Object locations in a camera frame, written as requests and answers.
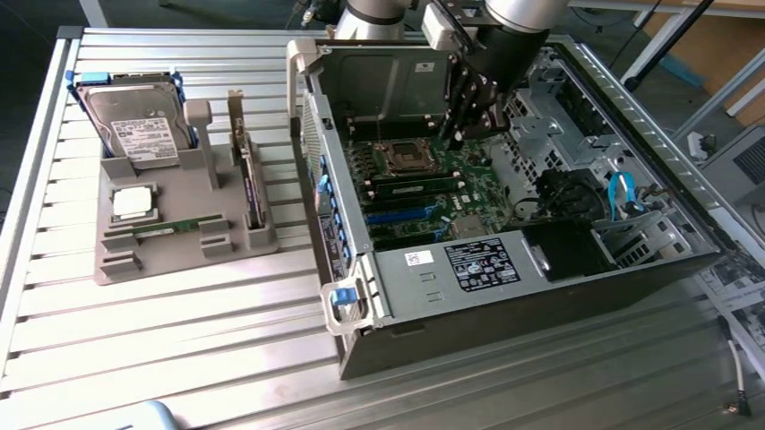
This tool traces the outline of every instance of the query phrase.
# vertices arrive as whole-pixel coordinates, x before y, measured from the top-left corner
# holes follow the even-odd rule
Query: green circuit board
[[[466,228],[482,236],[507,225],[506,190],[478,142],[466,142],[458,151],[446,145],[416,138],[346,146],[364,216],[428,208],[426,219],[368,223],[375,249],[471,237]]]

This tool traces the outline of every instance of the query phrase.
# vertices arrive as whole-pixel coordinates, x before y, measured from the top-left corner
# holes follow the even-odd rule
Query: hard drive
[[[104,142],[107,157],[127,157],[135,168],[179,164],[194,147],[181,92],[169,73],[83,73],[73,95]]]

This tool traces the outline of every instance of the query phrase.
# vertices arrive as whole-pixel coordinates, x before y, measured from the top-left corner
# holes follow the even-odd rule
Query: aluminum slatted table
[[[714,307],[682,284],[618,313],[340,382],[284,99],[284,45],[322,34],[61,36],[0,240],[0,428],[111,429],[116,414],[149,399],[184,428],[761,428],[761,414],[730,421],[721,413],[733,362]],[[185,76],[188,97],[211,99],[214,143],[227,143],[226,92],[246,92],[280,252],[100,287],[99,139],[63,71],[169,67]],[[746,372],[762,410],[762,385]]]

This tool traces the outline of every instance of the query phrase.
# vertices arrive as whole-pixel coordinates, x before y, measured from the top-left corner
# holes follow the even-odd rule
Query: gray 3d-printed holder
[[[187,101],[184,113],[198,131],[199,146],[177,152],[179,166],[136,170],[127,158],[101,160],[95,273],[99,285],[271,254],[279,249],[259,165],[255,182],[264,227],[251,230],[242,169],[234,163],[231,146],[212,147],[210,143],[210,103]],[[148,217],[113,222],[113,192],[135,186],[152,188],[153,212]],[[160,236],[145,232],[136,236],[133,231],[202,217],[215,219],[199,222],[195,231]]]

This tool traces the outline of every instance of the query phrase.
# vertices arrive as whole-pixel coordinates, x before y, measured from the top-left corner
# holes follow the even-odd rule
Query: hard drive label
[[[443,248],[463,291],[498,287],[521,281],[499,238]]]
[[[164,118],[132,119],[111,123],[125,156],[132,162],[177,157],[169,125]]]

